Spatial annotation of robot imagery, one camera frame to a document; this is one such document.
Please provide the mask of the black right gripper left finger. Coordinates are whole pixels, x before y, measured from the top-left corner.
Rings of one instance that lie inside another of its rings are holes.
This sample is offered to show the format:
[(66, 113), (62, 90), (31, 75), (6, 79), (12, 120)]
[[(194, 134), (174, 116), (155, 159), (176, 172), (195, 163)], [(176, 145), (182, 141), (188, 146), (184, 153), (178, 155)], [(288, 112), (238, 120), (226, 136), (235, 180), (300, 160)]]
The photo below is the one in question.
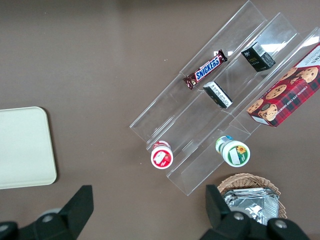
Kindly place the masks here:
[(0, 223), (2, 240), (76, 240), (94, 211), (93, 188), (83, 185), (57, 213), (42, 215), (18, 228), (14, 221)]

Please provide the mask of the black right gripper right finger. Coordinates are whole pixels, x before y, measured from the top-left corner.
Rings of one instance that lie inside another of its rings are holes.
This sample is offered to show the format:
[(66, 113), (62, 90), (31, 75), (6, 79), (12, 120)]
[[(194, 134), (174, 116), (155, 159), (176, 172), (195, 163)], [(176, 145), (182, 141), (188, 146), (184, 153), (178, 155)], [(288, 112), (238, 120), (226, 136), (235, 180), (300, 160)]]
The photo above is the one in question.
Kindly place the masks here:
[(263, 225), (245, 213), (231, 211), (214, 184), (206, 186), (205, 207), (211, 228), (200, 237), (202, 240), (309, 239), (307, 234), (289, 219), (271, 218), (267, 225)]

